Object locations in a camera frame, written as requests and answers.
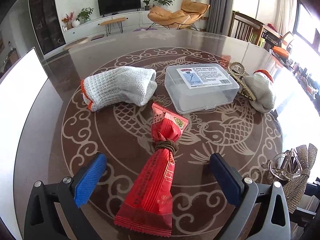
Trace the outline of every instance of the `tv stand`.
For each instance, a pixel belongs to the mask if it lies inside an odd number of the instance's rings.
[[[73,42],[83,37],[93,37],[99,34],[103,34],[106,36],[106,28],[105,26],[100,26],[101,23],[110,20],[116,20],[121,17],[126,18],[124,21],[123,29],[126,31],[133,31],[138,28],[149,27],[153,22],[148,19],[149,11],[131,11],[131,12],[119,12],[117,15],[105,14],[103,18],[99,17],[97,19],[93,19],[91,21],[80,24],[77,27],[74,27],[70,30],[63,32],[63,37],[66,43]],[[115,22],[115,24],[111,24],[111,33],[117,34],[121,33],[121,28]]]

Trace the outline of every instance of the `window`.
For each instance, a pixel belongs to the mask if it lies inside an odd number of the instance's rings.
[[[294,40],[291,43],[292,51],[290,57],[293,61],[299,62],[302,69],[307,68],[307,73],[312,73],[312,77],[317,82],[320,82],[320,55],[313,50],[310,45],[305,42],[300,36],[294,34]]]
[[[297,4],[297,14],[293,34],[301,38],[301,40],[320,55],[320,34],[312,17],[305,7],[299,2]]]

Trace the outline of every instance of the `red snack package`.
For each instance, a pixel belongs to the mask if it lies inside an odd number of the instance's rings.
[[[130,230],[157,235],[171,235],[172,184],[175,162],[174,142],[182,135],[188,120],[157,103],[151,135],[156,151],[148,159],[115,217],[115,224]]]

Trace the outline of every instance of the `white cabinet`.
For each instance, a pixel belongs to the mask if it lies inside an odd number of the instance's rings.
[[[77,27],[65,31],[63,33],[63,36],[66,43],[70,43],[83,37],[89,36],[91,38],[96,33],[103,33],[106,31],[105,25],[100,26],[102,22],[123,17],[126,18],[126,20],[122,22],[122,27],[124,31],[126,30],[126,27],[127,29],[139,28],[139,26],[142,24],[152,24],[152,21],[150,21],[147,17],[148,13],[149,11],[137,11],[91,20],[89,22],[83,23]],[[120,32],[117,23],[111,24],[111,29],[115,29],[114,31],[111,30],[111,34]]]
[[[148,18],[148,13],[149,13],[149,11],[141,12],[141,14],[142,14],[142,24],[152,24],[153,23],[153,21],[151,21]]]

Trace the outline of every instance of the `white knit glove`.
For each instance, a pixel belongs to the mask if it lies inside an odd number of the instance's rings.
[[[265,74],[256,72],[252,76],[243,77],[243,81],[256,96],[255,101],[249,101],[251,106],[263,114],[269,113],[276,102],[271,80]]]
[[[81,82],[83,99],[91,111],[119,102],[145,105],[157,88],[154,69],[123,66]]]

